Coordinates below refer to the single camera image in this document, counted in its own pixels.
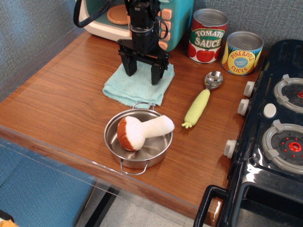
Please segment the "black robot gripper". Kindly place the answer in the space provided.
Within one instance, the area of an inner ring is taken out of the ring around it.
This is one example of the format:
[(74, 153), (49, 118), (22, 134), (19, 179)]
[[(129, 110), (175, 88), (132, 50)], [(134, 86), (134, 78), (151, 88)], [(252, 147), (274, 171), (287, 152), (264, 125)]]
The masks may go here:
[(168, 68), (169, 54), (160, 48), (160, 1), (125, 0), (127, 15), (130, 17), (131, 40), (120, 39), (119, 54), (128, 76), (137, 71), (137, 61), (151, 66), (151, 84), (157, 85)]

